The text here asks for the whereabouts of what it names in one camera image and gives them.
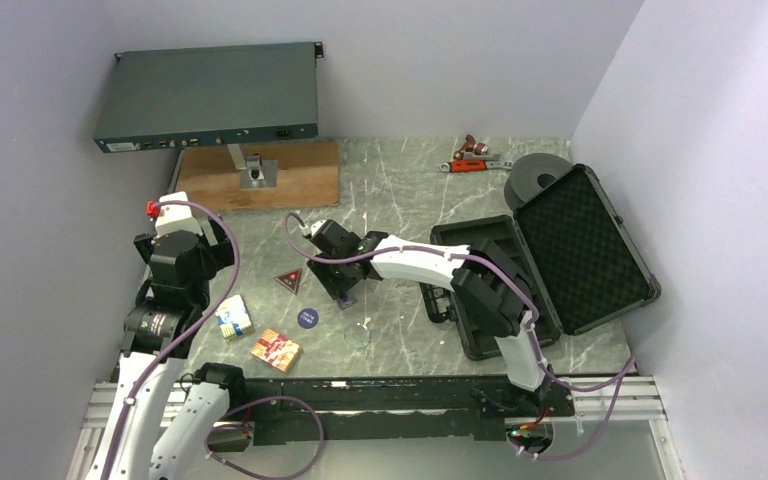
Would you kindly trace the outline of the purple poker chip stack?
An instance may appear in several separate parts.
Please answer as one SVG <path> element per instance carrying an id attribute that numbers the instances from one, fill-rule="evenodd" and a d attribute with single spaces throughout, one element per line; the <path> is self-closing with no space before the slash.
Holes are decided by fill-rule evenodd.
<path id="1" fill-rule="evenodd" d="M 346 310 L 356 303 L 356 299 L 352 295 L 344 295 L 338 297 L 335 303 L 340 310 Z"/>

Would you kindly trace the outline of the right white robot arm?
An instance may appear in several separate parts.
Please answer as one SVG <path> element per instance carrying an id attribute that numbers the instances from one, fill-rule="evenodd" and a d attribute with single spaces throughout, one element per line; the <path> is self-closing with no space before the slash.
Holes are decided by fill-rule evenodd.
<path id="1" fill-rule="evenodd" d="M 341 308 L 366 280 L 408 280 L 452 293 L 467 319 L 492 337 L 501 352 L 517 411 L 534 415 L 550 399 L 549 365 L 537 353 L 539 312 L 525 272 L 494 242 L 440 246 L 404 240 L 385 232 L 364 237 L 333 220 L 303 229 L 317 250 L 308 266 Z"/>

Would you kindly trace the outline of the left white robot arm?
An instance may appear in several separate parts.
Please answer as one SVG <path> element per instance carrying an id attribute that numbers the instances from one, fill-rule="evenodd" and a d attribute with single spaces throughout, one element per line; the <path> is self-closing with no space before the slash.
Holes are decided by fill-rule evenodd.
<path id="1" fill-rule="evenodd" d="M 135 245 L 147 272 L 124 321 L 114 401 L 89 479 L 180 479 L 213 424 L 239 417 L 248 402 L 241 368 L 206 363 L 169 426 L 161 425 L 193 337 L 218 309 L 210 281 L 225 268 L 239 270 L 227 224 L 164 206 L 155 231 Z"/>

